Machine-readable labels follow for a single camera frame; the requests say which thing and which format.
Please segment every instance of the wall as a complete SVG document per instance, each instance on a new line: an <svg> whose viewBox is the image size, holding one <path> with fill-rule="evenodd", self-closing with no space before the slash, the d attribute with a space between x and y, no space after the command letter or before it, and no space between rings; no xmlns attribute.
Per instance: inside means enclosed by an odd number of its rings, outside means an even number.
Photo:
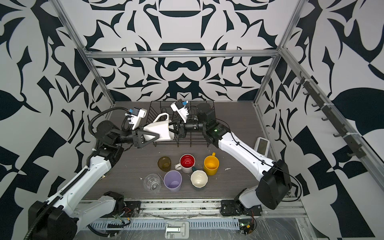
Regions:
<svg viewBox="0 0 384 240"><path fill-rule="evenodd" d="M22 239L29 206L81 170L88 121L110 105L47 1L1 1L0 61L0 232Z"/></svg>
<svg viewBox="0 0 384 240"><path fill-rule="evenodd" d="M276 49L296 3L297 0L62 1L81 40L91 51ZM230 101L254 99L270 58L99 61L96 64L100 75L117 101Z"/></svg>
<svg viewBox="0 0 384 240"><path fill-rule="evenodd" d="M383 158L382 1L310 0L288 50ZM278 158L303 186L318 237L383 239L384 192L279 62L259 102Z"/></svg>

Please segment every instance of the cup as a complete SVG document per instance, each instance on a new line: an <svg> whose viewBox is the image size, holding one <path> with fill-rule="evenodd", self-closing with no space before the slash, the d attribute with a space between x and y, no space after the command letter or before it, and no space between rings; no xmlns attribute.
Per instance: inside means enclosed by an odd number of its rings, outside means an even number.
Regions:
<svg viewBox="0 0 384 240"><path fill-rule="evenodd" d="M157 174L149 174L145 177L144 189L151 193L158 193L161 189L161 181Z"/></svg>
<svg viewBox="0 0 384 240"><path fill-rule="evenodd" d="M204 189L205 185L208 182L207 174L202 170L197 170L195 167L192 167L193 173L191 175L191 183L195 187L195 190Z"/></svg>
<svg viewBox="0 0 384 240"><path fill-rule="evenodd" d="M165 121L158 122L158 119L161 116L167 116L167 119ZM156 117L156 119L152 123L146 125L143 129L144 131L153 132L160 135L159 139L155 140L155 142L170 141L173 140L175 137L175 134L169 131L169 129L173 129L173 125L169 126L170 122L171 120L169 119L169 114L161 113ZM154 136L144 135L145 141L149 141L152 138L154 138Z"/></svg>
<svg viewBox="0 0 384 240"><path fill-rule="evenodd" d="M170 158L169 157L161 157L157 161L157 166L163 171L163 172L168 172L171 168L170 164Z"/></svg>
<svg viewBox="0 0 384 240"><path fill-rule="evenodd" d="M195 165L195 157L191 154L184 154L180 158L180 163L175 165L176 170L182 170L185 173L191 173L192 167Z"/></svg>
<svg viewBox="0 0 384 240"><path fill-rule="evenodd" d="M216 153L212 153L211 156L204 159L204 172L209 176L215 175L219 166L219 161L215 155Z"/></svg>
<svg viewBox="0 0 384 240"><path fill-rule="evenodd" d="M164 185L171 191L171 192L178 192L181 188L181 181L182 181L181 174L176 170L171 170L167 172L167 174L164 176Z"/></svg>

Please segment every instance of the white mug handle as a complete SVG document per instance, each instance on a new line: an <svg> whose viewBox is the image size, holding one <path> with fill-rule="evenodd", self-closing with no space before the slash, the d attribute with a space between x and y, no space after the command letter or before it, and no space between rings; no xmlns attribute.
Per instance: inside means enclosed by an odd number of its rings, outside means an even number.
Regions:
<svg viewBox="0 0 384 240"><path fill-rule="evenodd" d="M182 169L181 164L180 164L180 163L176 164L176 165L175 165L175 169L176 169L176 170L180 170L180 169Z"/></svg>
<svg viewBox="0 0 384 240"><path fill-rule="evenodd" d="M155 120L154 120L153 122L157 122L158 119L159 119L161 116L165 116L165 115L167 115L167 119L166 119L166 121L169 120L169 114L168 114L168 113L160 113L160 114L155 118Z"/></svg>

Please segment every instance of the black wire rack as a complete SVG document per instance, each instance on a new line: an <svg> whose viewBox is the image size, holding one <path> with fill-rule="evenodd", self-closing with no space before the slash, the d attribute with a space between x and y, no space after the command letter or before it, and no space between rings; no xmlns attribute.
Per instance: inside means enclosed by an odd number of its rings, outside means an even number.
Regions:
<svg viewBox="0 0 384 240"><path fill-rule="evenodd" d="M170 120L178 119L180 116L177 112L174 112L170 105L174 101L151 101L151 104L149 105L149 110L147 112L147 122L152 123L155 118L161 114L161 113L168 113ZM213 110L215 110L215 104L213 101L188 101L188 111L189 111L189 117L193 117L197 114L196 106L200 103L208 103ZM159 121L165 121L166 116L161 116L159 118ZM175 138L172 141L164 141L164 142L154 142L155 146L157 145L189 145L192 147L192 145L207 145L209 147L209 143L204 139L204 136L201 132L189 132L185 136L185 138L177 138L175 135Z"/></svg>

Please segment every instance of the yellow mug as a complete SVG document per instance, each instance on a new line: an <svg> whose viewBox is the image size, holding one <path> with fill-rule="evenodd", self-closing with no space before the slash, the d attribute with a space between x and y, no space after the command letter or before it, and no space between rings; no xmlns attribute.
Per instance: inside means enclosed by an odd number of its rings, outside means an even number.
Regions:
<svg viewBox="0 0 384 240"><path fill-rule="evenodd" d="M215 157L216 153L212 153L211 156L208 156L204 159L204 172L207 175L215 175L219 166L219 161Z"/></svg>

